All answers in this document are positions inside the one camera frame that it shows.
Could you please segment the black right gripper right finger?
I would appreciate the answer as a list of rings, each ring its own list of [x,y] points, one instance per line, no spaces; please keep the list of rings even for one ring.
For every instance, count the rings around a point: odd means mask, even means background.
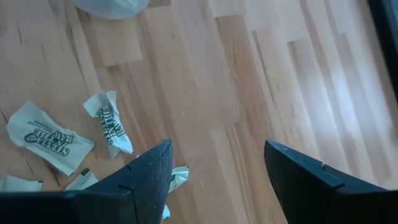
[[[268,139],[264,160],[288,224],[398,224],[398,190],[386,190]]]

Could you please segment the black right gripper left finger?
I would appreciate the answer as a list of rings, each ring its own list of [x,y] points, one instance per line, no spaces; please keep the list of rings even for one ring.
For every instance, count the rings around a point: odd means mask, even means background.
[[[0,224],[160,224],[172,166],[166,139],[84,190],[0,193]]]

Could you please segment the crumpled green white stevia packet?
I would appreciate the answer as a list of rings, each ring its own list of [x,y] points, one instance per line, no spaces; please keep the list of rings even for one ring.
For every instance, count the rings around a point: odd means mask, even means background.
[[[93,118],[99,118],[109,155],[115,158],[119,152],[132,154],[132,142],[126,134],[117,107],[115,91],[102,91],[84,102],[83,107]]]
[[[184,184],[189,178],[190,168],[189,166],[179,166],[172,169],[172,180],[169,186],[168,193],[173,192],[175,189]],[[166,220],[170,217],[170,210],[167,205],[165,205],[162,220]]]
[[[65,190],[84,190],[98,182],[94,173],[85,169],[65,188]]]
[[[28,101],[6,126],[11,141],[45,159],[67,176],[72,175],[95,147],[95,142],[55,123]]]
[[[4,175],[0,179],[0,192],[38,192],[42,186],[43,182],[25,180],[12,175]]]

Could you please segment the clear plastic deli cup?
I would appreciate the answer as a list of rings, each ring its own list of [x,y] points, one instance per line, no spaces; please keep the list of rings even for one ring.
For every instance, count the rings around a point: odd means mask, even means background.
[[[71,2],[89,14],[111,20],[134,17],[144,10],[150,0],[71,0]]]

